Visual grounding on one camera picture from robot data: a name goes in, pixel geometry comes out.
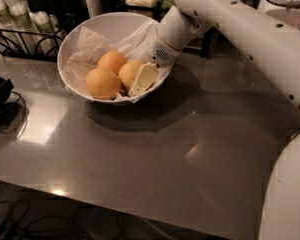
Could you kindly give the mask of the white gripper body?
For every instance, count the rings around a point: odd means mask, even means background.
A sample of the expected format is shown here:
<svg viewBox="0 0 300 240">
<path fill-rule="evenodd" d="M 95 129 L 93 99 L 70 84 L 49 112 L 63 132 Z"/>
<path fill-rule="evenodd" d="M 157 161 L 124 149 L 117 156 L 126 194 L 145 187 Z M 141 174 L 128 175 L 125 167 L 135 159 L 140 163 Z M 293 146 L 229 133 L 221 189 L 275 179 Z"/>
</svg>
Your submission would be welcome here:
<svg viewBox="0 0 300 240">
<path fill-rule="evenodd" d="M 174 63 L 186 45 L 203 33 L 203 25 L 172 6 L 151 32 L 146 45 L 147 59 L 159 67 Z"/>
</svg>

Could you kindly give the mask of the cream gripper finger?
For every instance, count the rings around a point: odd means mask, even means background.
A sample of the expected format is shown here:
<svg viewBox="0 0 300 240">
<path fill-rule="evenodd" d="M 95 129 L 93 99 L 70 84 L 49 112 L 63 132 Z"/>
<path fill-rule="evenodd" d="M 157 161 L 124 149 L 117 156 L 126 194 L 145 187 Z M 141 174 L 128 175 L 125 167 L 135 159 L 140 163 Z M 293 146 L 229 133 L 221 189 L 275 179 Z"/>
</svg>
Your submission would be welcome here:
<svg viewBox="0 0 300 240">
<path fill-rule="evenodd" d="M 154 63 L 142 64 L 130 86 L 128 95 L 135 97 L 146 92 L 158 77 L 158 68 Z"/>
</svg>

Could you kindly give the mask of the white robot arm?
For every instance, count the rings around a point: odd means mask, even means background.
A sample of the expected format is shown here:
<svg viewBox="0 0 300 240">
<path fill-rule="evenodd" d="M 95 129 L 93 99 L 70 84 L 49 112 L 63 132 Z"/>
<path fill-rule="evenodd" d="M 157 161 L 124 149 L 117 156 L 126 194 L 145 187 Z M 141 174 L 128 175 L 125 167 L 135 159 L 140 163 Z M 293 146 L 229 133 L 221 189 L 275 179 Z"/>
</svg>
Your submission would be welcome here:
<svg viewBox="0 0 300 240">
<path fill-rule="evenodd" d="M 174 0 L 141 51 L 161 67 L 217 28 L 300 110 L 300 30 L 238 0 Z M 300 133 L 279 155 L 266 190 L 258 240 L 300 240 Z"/>
</svg>

